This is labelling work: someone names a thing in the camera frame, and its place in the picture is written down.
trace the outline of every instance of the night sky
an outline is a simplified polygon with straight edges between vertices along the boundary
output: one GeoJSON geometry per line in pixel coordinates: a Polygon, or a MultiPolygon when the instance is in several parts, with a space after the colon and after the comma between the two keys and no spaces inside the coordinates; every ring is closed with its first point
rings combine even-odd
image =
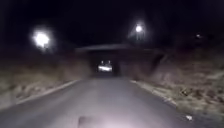
{"type": "Polygon", "coordinates": [[[222,0],[11,0],[5,7],[3,39],[29,43],[38,25],[52,29],[61,41],[76,46],[120,43],[142,20],[154,40],[186,33],[220,33],[222,0]]]}

